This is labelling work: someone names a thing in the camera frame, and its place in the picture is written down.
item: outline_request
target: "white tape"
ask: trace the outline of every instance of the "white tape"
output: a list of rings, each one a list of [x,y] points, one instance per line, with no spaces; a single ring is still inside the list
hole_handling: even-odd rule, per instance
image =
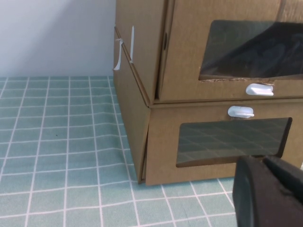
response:
[[[120,41],[120,51],[119,51],[119,60],[118,63],[116,65],[116,67],[114,68],[115,71],[120,70],[120,66],[121,66],[121,54],[122,54],[122,44],[123,44],[123,40],[122,39],[117,39],[117,41]]]
[[[132,42],[131,42],[131,60],[133,61],[134,53],[134,26],[132,27]]]

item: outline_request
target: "cardboard drawer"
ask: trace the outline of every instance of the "cardboard drawer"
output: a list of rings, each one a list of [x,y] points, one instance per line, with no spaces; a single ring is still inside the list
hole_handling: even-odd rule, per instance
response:
[[[231,106],[253,109],[230,117]],[[234,176],[240,156],[275,155],[301,167],[302,103],[221,103],[151,110],[146,184]]]
[[[296,98],[302,10],[300,0],[118,0],[116,27],[151,103]]]

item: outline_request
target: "cardboard surface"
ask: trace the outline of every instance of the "cardboard surface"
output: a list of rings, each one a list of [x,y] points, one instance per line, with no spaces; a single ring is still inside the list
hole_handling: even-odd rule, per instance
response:
[[[232,118],[227,114],[230,106],[152,109],[148,134],[146,183],[150,185],[233,176],[235,163],[176,167],[180,125],[185,122],[230,121]],[[302,102],[282,105],[250,104],[248,101],[242,106],[254,109],[255,117],[252,120],[293,118],[282,159],[300,167],[303,161]]]
[[[134,26],[133,63],[151,101],[158,78],[166,5],[167,0],[116,2],[116,27],[129,53]]]
[[[118,62],[118,58],[119,42],[116,41],[114,52],[115,64]],[[140,90],[129,66],[129,59],[127,59],[124,50],[122,50],[121,54],[120,70],[114,71],[114,84],[137,173],[137,179],[138,182],[141,182],[150,110],[146,107],[142,99]]]
[[[118,54],[119,45],[116,42],[115,62],[118,61]],[[231,121],[233,119],[227,114],[227,110],[232,105],[252,107],[255,113],[253,120],[292,117],[293,122],[282,159],[295,166],[301,166],[303,161],[303,153],[300,150],[303,146],[301,140],[303,101],[301,99],[282,99],[272,102],[252,100],[153,104],[148,108],[133,75],[134,66],[129,63],[128,52],[123,50],[122,54],[121,68],[115,71],[114,82],[138,182],[145,179],[147,185],[154,185],[233,176],[235,157],[210,160],[209,165],[205,164],[207,160],[196,160],[185,162],[177,167],[181,124]]]
[[[124,44],[120,69],[114,72],[114,83],[139,183],[145,180],[147,185],[153,185],[234,175],[237,157],[246,154],[240,148],[233,153],[233,141],[228,138],[243,140],[241,132],[232,134],[232,130],[225,129],[218,133],[216,126],[213,135],[211,130],[208,134],[193,130],[197,133],[194,138],[186,138],[183,134],[187,131],[180,129],[185,123],[223,122],[229,125],[231,121],[244,124],[263,119],[264,125],[270,125],[272,119],[283,118],[284,125],[275,124],[274,129],[269,128],[273,135],[264,134],[263,124],[261,129],[250,127],[254,132],[246,132],[243,144],[245,149],[258,144],[256,157],[276,154],[301,166],[302,75],[294,75],[291,79],[230,76],[214,79],[205,75],[199,80],[208,33],[214,20],[300,22],[303,21],[298,10],[301,7],[299,0],[233,0],[229,4],[222,0],[117,1],[116,39],[122,39]],[[133,59],[130,57],[132,26],[135,34]],[[267,30],[263,26],[256,29]],[[119,58],[118,44],[115,42],[115,63]],[[274,96],[247,95],[245,89],[251,83],[272,85]],[[231,118],[227,111],[233,105],[251,107],[255,116],[245,120]],[[207,140],[202,142],[211,136],[212,144]],[[272,140],[261,141],[266,136],[272,136]],[[210,155],[195,159],[193,154],[181,153],[184,144],[180,141],[183,140],[193,141],[189,147],[207,148],[210,144],[212,147],[207,148]],[[266,150],[268,147],[262,147],[260,142],[275,146]],[[217,143],[228,148],[215,149]],[[203,151],[194,152],[201,155]],[[189,155],[192,159],[180,162],[179,155]]]
[[[158,103],[297,98],[303,97],[302,77],[199,78],[214,20],[303,22],[302,7],[301,0],[119,0],[116,26],[128,52],[135,27],[133,62],[151,104],[158,97]],[[247,95],[251,83],[271,84],[274,96]]]

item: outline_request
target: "teal grid mat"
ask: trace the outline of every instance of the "teal grid mat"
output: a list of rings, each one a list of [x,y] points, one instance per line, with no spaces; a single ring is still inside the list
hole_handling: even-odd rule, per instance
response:
[[[112,77],[0,90],[0,227],[237,226],[232,178],[136,183]]]

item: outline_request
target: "window cutout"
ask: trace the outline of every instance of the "window cutout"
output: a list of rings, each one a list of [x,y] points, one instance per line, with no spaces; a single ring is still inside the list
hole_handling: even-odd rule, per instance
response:
[[[303,24],[212,22],[200,80],[298,77],[303,73]]]
[[[184,123],[177,167],[234,163],[240,156],[282,157],[292,118]]]

